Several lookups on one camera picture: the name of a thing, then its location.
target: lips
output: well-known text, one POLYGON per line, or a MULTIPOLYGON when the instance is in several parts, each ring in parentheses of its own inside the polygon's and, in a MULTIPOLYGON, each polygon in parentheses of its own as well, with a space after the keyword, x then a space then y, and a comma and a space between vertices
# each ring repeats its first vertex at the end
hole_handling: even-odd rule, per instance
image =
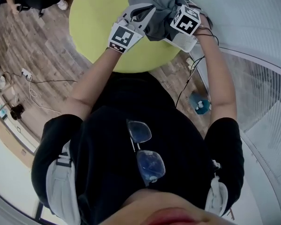
POLYGON ((196 225, 199 221, 192 218, 181 208, 166 208, 153 213, 141 225, 196 225))

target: electrical outlet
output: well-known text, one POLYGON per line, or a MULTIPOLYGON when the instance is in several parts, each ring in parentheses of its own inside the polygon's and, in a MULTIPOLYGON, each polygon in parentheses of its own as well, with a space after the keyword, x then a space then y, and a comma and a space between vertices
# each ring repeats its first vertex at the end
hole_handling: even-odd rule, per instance
POLYGON ((193 60, 191 58, 186 59, 187 64, 189 65, 189 68, 193 65, 193 60))
POLYGON ((26 69, 22 69, 22 74, 28 79, 28 80, 30 80, 31 79, 31 77, 32 77, 32 75, 31 75, 31 73, 30 72, 28 72, 26 69))

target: wire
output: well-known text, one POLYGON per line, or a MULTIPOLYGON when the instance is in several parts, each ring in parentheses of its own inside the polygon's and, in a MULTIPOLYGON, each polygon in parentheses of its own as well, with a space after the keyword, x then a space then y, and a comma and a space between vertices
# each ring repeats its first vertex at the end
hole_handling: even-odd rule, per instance
POLYGON ((4 73, 2 73, 2 75, 1 76, 3 76, 4 74, 9 74, 9 76, 10 76, 10 84, 12 84, 12 75, 15 75, 15 76, 17 76, 17 77, 22 77, 22 75, 18 75, 18 74, 15 74, 15 73, 9 73, 9 72, 4 72, 4 73))
POLYGON ((33 101, 33 100, 32 100, 32 97, 37 98, 38 95, 37 95, 37 93, 30 87, 30 84, 31 84, 31 81, 32 81, 32 76, 31 76, 31 79, 30 79, 30 80, 28 80, 27 78, 26 78, 26 80, 29 81, 29 95, 30 95, 30 99, 31 99, 31 101, 32 101, 37 107, 43 108, 43 109, 46 109, 46 110, 49 110, 49 111, 52 111, 52 112, 56 112, 56 113, 61 114, 61 112, 52 110, 52 109, 50 109, 50 108, 41 107, 41 106, 39 106, 35 101, 33 101))
MULTIPOLYGON (((219 43, 219 39, 218 39, 217 36, 215 36, 215 35, 212 33, 211 29, 209 29, 209 28, 207 28, 207 27, 200 28, 200 29, 201 29, 201 30, 208 30, 208 31, 210 31, 211 34, 197 34, 197 36, 210 36, 210 37, 214 37, 214 38, 216 38, 217 45, 219 46, 219 44, 220 44, 220 43, 219 43)), ((179 94, 179 96, 178 96, 178 99, 177 99, 175 108, 177 108, 178 102, 179 102, 179 100, 180 100, 180 97, 181 97, 183 91, 186 89, 186 87, 187 87, 189 81, 190 81, 191 78, 192 78, 193 73, 196 71, 196 69, 197 69, 197 67, 198 67, 198 64, 202 61, 203 58, 205 58, 205 56, 203 56, 203 57, 201 57, 201 58, 199 58, 199 59, 197 59, 197 60, 195 60, 195 61, 193 62, 192 66, 191 66, 190 76, 189 76, 189 78, 187 79, 184 88, 182 89, 182 91, 180 92, 180 94, 179 94)))
POLYGON ((177 99, 177 102, 176 102, 175 108, 177 108, 177 105, 178 105, 179 99, 180 99, 180 97, 181 97, 181 95, 182 95, 183 91, 186 89, 186 87, 187 87, 187 85, 188 85, 189 81, 190 81, 190 80, 191 80, 191 78, 192 78, 193 73, 194 73, 194 72, 195 72, 195 70, 197 69, 197 66, 198 66, 199 62, 201 62, 201 60, 202 60, 203 58, 205 58, 205 56, 203 56, 203 57, 201 57, 201 58, 199 58, 199 59, 195 60, 195 62, 193 62, 193 63, 192 63, 190 76, 189 76, 189 78, 187 79, 187 81, 186 81, 186 84, 185 84, 184 88, 182 89, 182 91, 180 92, 180 94, 179 94, 179 96, 178 96, 178 99, 177 99), (193 65, 194 65, 197 61, 198 61, 198 63, 196 64, 196 66, 194 67, 193 72, 192 72, 192 67, 193 67, 193 65))
MULTIPOLYGON (((4 75, 4 74, 9 74, 9 76, 10 76, 10 84, 12 84, 12 76, 13 76, 13 75, 14 75, 14 76, 17 76, 17 77, 20 77, 20 78, 23 76, 23 73, 22 73, 21 75, 18 75, 18 74, 15 74, 15 73, 4 72, 2 75, 4 75)), ((31 101, 32 101, 37 107, 39 107, 39 108, 43 108, 43 109, 45 109, 45 110, 49 110, 49 111, 52 111, 52 112, 55 112, 55 113, 59 113, 59 114, 61 114, 61 113, 58 112, 58 111, 52 110, 52 109, 50 109, 50 108, 41 107, 41 106, 39 106, 35 101, 33 101, 32 97, 37 98, 37 97, 38 97, 38 94, 31 88, 31 83, 33 83, 33 84, 39 84, 39 83, 48 83, 48 82, 75 82, 75 83, 77 82, 77 81, 75 81, 75 80, 48 80, 48 81, 41 81, 41 82, 33 82, 33 81, 32 81, 32 76, 31 76, 31 79, 30 79, 30 80, 28 80, 28 79, 27 79, 27 76, 26 76, 26 80, 29 82, 29 96, 30 96, 31 101)))
POLYGON ((33 81, 28 80, 27 77, 26 77, 26 80, 33 84, 48 83, 48 82, 74 82, 74 83, 77 82, 75 80, 48 80, 48 81, 42 81, 42 82, 33 82, 33 81))
MULTIPOLYGON (((18 74, 15 74, 15 73, 10 73, 10 72, 4 72, 2 75, 4 74, 9 74, 10 76, 10 84, 12 84, 12 75, 14 76, 17 76, 17 77, 22 77, 23 74, 21 75, 18 75, 18 74)), ((34 83, 34 84, 39 84, 39 83, 48 83, 48 82, 74 82, 76 83, 77 81, 75 80, 47 80, 47 81, 41 81, 41 82, 34 82, 34 81, 31 81, 31 80, 28 80, 28 78, 26 77, 26 80, 30 83, 34 83)))
POLYGON ((218 45, 218 46, 220 45, 218 37, 213 34, 213 32, 211 31, 211 29, 209 29, 209 28, 207 28, 207 27, 204 27, 204 28, 200 28, 200 30, 208 30, 208 31, 210 31, 211 34, 197 34, 196 36, 210 36, 210 37, 214 37, 214 38, 216 38, 217 45, 218 45))

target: black t-shirt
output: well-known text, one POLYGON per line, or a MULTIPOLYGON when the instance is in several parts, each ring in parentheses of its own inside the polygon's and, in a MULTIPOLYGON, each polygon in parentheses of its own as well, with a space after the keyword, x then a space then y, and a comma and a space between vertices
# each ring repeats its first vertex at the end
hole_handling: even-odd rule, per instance
POLYGON ((166 174, 148 188, 177 194, 204 209, 215 159, 222 165, 217 175, 229 193, 226 210, 239 198, 244 159, 237 122, 230 118, 214 122, 203 140, 160 83, 143 73, 113 74, 87 120, 62 115, 46 123, 32 167, 32 183, 40 201, 49 206, 47 169, 70 140, 84 223, 102 222, 132 193, 145 188, 127 119, 149 126, 152 138, 142 143, 141 149, 158 152, 164 161, 166 174))

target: black cable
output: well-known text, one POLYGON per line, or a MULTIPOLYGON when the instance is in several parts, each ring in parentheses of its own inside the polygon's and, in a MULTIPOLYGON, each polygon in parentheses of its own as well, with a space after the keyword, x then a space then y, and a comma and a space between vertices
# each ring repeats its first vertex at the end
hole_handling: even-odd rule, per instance
MULTIPOLYGON (((22 76, 23 76, 23 73, 22 73, 21 75, 18 75, 18 74, 15 74, 15 73, 4 72, 2 75, 4 75, 4 74, 9 74, 9 76, 10 76, 10 84, 12 84, 12 76, 13 76, 13 75, 14 75, 14 76, 17 76, 17 77, 22 77, 22 76)), ((48 80, 48 81, 34 82, 34 81, 28 80, 27 77, 26 77, 26 80, 27 80, 28 82, 31 82, 31 83, 34 83, 34 84, 38 84, 38 83, 48 83, 48 82, 74 82, 74 83, 77 82, 77 81, 75 81, 75 80, 48 80)))
MULTIPOLYGON (((210 36, 210 37, 214 37, 214 38, 216 38, 216 40, 217 40, 217 45, 219 46, 219 44, 220 44, 220 43, 219 43, 219 39, 217 38, 217 36, 215 36, 215 35, 212 33, 211 29, 209 29, 209 28, 200 28, 200 29, 201 29, 201 30, 208 30, 208 31, 210 31, 211 34, 197 34, 197 36, 210 36)), ((192 66, 191 66, 190 76, 189 76, 188 80, 186 81, 186 84, 185 84, 184 88, 182 89, 182 91, 180 92, 180 94, 179 94, 179 96, 178 96, 178 99, 177 99, 175 108, 177 108, 179 99, 180 99, 180 97, 181 97, 183 91, 186 89, 186 87, 187 87, 189 81, 191 80, 192 74, 194 73, 194 71, 196 70, 198 64, 201 62, 201 60, 202 60, 203 58, 205 58, 205 56, 203 56, 203 57, 201 57, 201 58, 195 60, 195 62, 193 62, 192 66)))
POLYGON ((199 62, 201 62, 201 60, 202 60, 203 58, 205 58, 205 56, 203 56, 203 57, 201 57, 201 58, 199 58, 199 59, 195 60, 195 62, 193 62, 193 63, 192 63, 190 76, 189 76, 189 78, 187 79, 187 81, 186 81, 186 84, 185 84, 184 88, 182 89, 182 91, 180 92, 180 94, 179 94, 179 96, 178 96, 178 99, 177 99, 177 102, 176 102, 175 108, 177 108, 177 105, 178 105, 179 99, 180 99, 180 97, 181 97, 181 94, 182 94, 182 93, 183 93, 183 91, 186 89, 186 87, 187 87, 187 85, 188 85, 189 81, 191 80, 191 77, 192 77, 192 74, 193 74, 193 72, 192 72, 192 67, 193 67, 193 65, 194 65, 194 64, 198 61, 198 63, 196 64, 196 66, 195 66, 195 68, 194 68, 194 70, 195 70, 195 69, 196 69, 196 67, 197 67, 197 65, 199 64, 199 62))
POLYGON ((77 81, 75 81, 75 80, 48 80, 48 81, 42 81, 42 82, 34 82, 34 81, 28 80, 27 77, 26 77, 26 80, 27 80, 28 82, 31 82, 31 83, 34 83, 34 84, 48 83, 48 82, 74 82, 74 83, 77 82, 77 81))
POLYGON ((211 29, 209 29, 209 28, 199 28, 199 29, 201 29, 201 30, 208 30, 208 31, 210 31, 211 34, 197 34, 196 36, 210 36, 210 37, 214 37, 214 38, 216 38, 217 45, 218 46, 220 45, 218 37, 213 34, 211 29))
POLYGON ((3 76, 5 73, 9 74, 9 76, 10 76, 10 84, 12 82, 12 75, 15 75, 17 77, 22 77, 22 75, 18 75, 18 74, 15 74, 15 73, 9 73, 9 72, 4 72, 4 73, 2 73, 1 76, 3 76))

